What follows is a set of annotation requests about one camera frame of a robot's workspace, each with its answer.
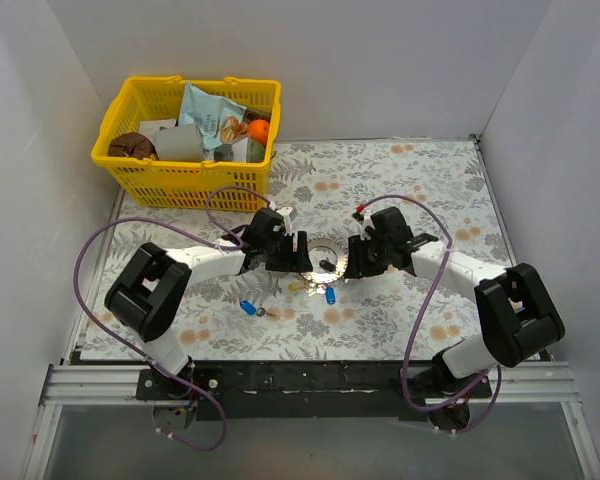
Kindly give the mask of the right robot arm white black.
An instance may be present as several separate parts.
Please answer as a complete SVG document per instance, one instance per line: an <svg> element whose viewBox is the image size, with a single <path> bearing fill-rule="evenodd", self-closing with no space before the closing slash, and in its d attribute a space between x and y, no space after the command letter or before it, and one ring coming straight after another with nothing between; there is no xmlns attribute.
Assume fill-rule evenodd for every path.
<svg viewBox="0 0 600 480"><path fill-rule="evenodd" d="M564 323L533 266L505 268L453 252L434 235L413 234L396 207L371 215L357 210L353 218L359 233L348 239L346 279L378 276L394 267L438 280L477 308L480 333L432 360L432 383L440 395L455 397L469 377L498 365L515 367L564 337Z"/></svg>

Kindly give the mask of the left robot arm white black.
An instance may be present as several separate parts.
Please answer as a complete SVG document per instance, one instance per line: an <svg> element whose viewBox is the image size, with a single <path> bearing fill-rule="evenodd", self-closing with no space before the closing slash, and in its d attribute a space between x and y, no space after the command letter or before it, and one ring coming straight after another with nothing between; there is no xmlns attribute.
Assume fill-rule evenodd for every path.
<svg viewBox="0 0 600 480"><path fill-rule="evenodd" d="M293 228L291 207L260 208L250 223L228 230L214 242L200 239L188 248L141 245L105 297L105 307L131 331L142 354L162 369L158 387L173 400L185 398L193 377L190 357L172 328L182 298L191 285L239 276L259 266L268 271L313 270L308 234Z"/></svg>

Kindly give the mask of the yellow key tag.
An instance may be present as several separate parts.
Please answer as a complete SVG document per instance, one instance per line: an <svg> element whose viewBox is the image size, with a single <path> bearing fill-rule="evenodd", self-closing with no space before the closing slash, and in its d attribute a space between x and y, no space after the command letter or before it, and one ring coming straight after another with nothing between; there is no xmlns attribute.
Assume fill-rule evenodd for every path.
<svg viewBox="0 0 600 480"><path fill-rule="evenodd" d="M288 286L288 289L291 292L297 292L304 290L306 288L306 284L304 282L294 282Z"/></svg>

